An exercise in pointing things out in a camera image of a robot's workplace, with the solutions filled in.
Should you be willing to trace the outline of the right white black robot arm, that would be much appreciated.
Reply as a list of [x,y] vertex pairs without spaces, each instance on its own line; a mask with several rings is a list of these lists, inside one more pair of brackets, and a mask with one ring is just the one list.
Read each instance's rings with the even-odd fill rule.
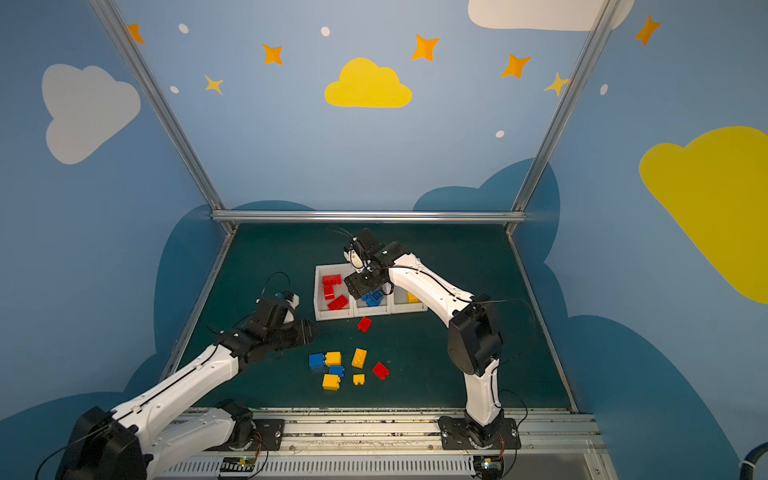
[[344,257],[353,267],[344,283],[354,298],[386,285],[399,287],[443,321],[448,355],[464,374],[468,437],[477,447],[490,447],[504,420],[498,381],[504,340],[495,302],[450,284],[400,243],[384,244],[369,229],[350,238]]

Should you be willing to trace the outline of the blue lego brick large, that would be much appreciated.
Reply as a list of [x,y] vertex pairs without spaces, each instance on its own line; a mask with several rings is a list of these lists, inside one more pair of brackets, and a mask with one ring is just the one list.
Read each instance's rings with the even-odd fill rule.
[[312,370],[325,368],[326,367],[325,355],[322,353],[311,354],[309,356],[309,367]]

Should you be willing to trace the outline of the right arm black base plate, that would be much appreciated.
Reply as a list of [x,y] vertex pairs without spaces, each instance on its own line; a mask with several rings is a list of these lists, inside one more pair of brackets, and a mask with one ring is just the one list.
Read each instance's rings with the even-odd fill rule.
[[521,447],[517,423],[503,415],[486,426],[466,418],[440,416],[437,425],[444,450],[517,450]]

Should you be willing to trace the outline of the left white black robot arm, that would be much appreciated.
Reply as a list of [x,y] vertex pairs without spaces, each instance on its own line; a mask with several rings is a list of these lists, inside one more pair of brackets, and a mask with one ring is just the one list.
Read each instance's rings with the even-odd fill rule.
[[311,343],[319,327],[298,316],[298,304],[291,292],[261,298],[244,324],[220,333],[173,375],[111,410],[88,410],[73,427],[57,478],[153,479],[209,448],[260,448],[252,412],[232,400],[194,420],[173,422],[269,353]]

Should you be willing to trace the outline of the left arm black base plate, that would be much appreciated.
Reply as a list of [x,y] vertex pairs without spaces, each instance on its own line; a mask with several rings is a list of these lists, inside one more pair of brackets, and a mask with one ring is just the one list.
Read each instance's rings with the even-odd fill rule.
[[284,437],[284,419],[255,419],[249,430],[236,427],[230,439],[222,445],[209,448],[216,452],[279,451]]

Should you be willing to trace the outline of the red lego brick top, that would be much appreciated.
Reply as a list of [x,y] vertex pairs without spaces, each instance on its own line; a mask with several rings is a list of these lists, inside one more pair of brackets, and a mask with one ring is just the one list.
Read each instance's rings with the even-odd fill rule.
[[357,329],[361,332],[367,332],[370,329],[371,325],[372,325],[372,320],[368,317],[363,317],[359,321],[357,325]]

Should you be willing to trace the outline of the large yellow lego brick bottom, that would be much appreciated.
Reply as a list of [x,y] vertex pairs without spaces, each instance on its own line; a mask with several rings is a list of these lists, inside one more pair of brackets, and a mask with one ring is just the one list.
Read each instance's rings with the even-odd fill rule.
[[340,388],[341,377],[336,374],[325,374],[323,376],[322,388],[328,391],[337,391]]

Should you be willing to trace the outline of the long red lego brick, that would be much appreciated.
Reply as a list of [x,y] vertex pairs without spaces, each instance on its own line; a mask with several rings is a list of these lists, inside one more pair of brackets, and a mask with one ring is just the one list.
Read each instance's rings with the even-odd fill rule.
[[348,297],[345,295],[340,295],[336,297],[334,300],[330,301],[327,307],[330,311],[347,309],[349,307]]

